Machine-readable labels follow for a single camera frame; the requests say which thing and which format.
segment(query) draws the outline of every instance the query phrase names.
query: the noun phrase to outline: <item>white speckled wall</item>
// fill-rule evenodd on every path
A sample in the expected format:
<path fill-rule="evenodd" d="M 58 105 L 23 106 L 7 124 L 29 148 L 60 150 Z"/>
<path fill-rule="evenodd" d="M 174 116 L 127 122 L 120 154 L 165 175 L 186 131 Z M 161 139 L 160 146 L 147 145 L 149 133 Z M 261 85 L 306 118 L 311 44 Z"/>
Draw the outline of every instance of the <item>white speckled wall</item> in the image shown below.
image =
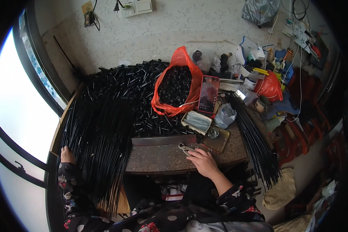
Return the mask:
<path fill-rule="evenodd" d="M 99 0 L 95 14 L 101 23 L 100 32 L 95 26 L 84 28 L 80 6 L 79 11 L 48 30 L 43 41 L 60 77 L 71 90 L 76 88 L 77 82 L 71 77 L 70 66 L 56 46 L 53 35 L 70 59 L 87 74 L 97 72 L 98 67 L 118 66 L 121 59 L 132 64 L 159 58 L 170 61 L 175 49 L 182 45 L 188 51 L 210 48 L 220 56 L 234 51 L 235 46 L 186 41 L 227 40 L 239 44 L 246 35 L 264 45 L 269 33 L 266 28 L 259 29 L 241 18 L 244 3 L 244 0 L 157 0 L 154 12 L 122 19 L 120 14 L 113 12 L 115 1 Z M 280 36 L 283 47 L 288 47 L 290 39 L 280 32 L 286 17 L 279 12 L 269 44 L 276 43 Z"/>

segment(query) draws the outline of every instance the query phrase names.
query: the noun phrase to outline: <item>smartphone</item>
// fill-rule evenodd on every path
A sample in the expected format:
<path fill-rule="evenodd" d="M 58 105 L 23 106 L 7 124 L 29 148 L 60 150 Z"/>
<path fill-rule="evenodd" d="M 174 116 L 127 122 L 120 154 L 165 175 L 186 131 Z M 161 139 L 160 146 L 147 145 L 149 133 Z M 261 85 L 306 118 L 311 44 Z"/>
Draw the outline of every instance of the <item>smartphone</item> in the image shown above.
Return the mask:
<path fill-rule="evenodd" d="M 202 77 L 198 111 L 213 114 L 219 90 L 219 78 L 204 75 Z"/>

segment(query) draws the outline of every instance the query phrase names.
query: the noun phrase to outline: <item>pliers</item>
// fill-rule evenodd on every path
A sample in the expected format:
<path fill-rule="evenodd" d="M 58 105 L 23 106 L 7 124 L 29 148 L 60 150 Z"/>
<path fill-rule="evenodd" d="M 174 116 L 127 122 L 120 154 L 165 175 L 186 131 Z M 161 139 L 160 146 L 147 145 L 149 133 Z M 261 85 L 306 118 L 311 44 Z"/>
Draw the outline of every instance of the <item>pliers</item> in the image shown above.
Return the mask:
<path fill-rule="evenodd" d="M 182 149 L 183 152 L 184 152 L 187 156 L 193 156 L 193 155 L 189 154 L 188 151 L 197 152 L 197 151 L 195 151 L 195 149 L 192 149 L 191 147 L 187 147 L 187 146 L 185 146 L 183 143 L 180 143 L 180 144 L 178 145 L 178 147 L 179 147 L 180 149 Z"/>

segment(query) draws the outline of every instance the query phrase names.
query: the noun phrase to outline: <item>table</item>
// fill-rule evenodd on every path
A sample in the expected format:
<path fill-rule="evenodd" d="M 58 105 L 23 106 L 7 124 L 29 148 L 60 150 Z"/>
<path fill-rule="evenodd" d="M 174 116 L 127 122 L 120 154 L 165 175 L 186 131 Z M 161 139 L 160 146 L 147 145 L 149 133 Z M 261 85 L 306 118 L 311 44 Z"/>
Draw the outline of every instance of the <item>table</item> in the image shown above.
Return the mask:
<path fill-rule="evenodd" d="M 222 154 L 211 152 L 218 165 L 237 164 L 246 160 L 246 151 L 237 123 L 226 129 L 230 132 Z M 201 144 L 186 144 L 192 148 L 206 149 Z M 196 167 L 178 148 L 178 144 L 160 146 L 134 146 L 126 172 L 131 174 L 174 174 L 195 170 Z"/>

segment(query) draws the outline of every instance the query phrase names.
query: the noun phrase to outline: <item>orange plastic bag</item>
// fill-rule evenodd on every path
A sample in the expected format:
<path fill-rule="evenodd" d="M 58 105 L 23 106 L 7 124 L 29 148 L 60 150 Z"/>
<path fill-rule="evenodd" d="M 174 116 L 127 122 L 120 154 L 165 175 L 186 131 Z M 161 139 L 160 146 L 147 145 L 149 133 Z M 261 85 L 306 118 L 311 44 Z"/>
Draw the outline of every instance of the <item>orange plastic bag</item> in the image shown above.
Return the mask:
<path fill-rule="evenodd" d="M 160 115 L 166 114 L 169 117 L 175 116 L 175 115 L 180 114 L 180 113 L 187 113 L 187 112 L 195 109 L 195 107 L 198 105 L 198 102 L 195 102 L 192 104 L 183 105 L 182 107 L 174 107 L 174 106 L 171 106 L 168 104 L 160 103 L 160 101 L 158 99 L 157 89 L 158 89 L 159 85 L 161 84 L 162 79 L 164 78 L 166 71 L 174 65 L 179 65 L 179 66 L 188 65 L 188 67 L 190 68 L 190 71 L 191 71 L 191 75 L 192 75 L 191 89 L 190 89 L 190 93 L 188 94 L 188 97 L 187 97 L 187 100 L 185 103 L 194 102 L 194 101 L 197 101 L 199 99 L 202 76 L 203 76 L 200 68 L 197 67 L 192 62 L 190 56 L 187 53 L 186 47 L 182 46 L 182 47 L 177 48 L 176 51 L 173 53 L 173 56 L 171 57 L 171 62 L 170 62 L 169 67 L 167 67 L 162 72 L 162 74 L 160 75 L 160 77 L 156 81 L 155 91 L 154 91 L 154 95 L 153 95 L 153 98 L 151 101 L 152 108 L 156 113 L 158 113 Z M 157 109 L 163 109 L 164 113 L 158 111 Z"/>
<path fill-rule="evenodd" d="M 266 76 L 264 80 L 258 80 L 254 92 L 266 96 L 270 102 L 282 101 L 281 83 L 272 71 L 267 71 L 269 76 Z"/>

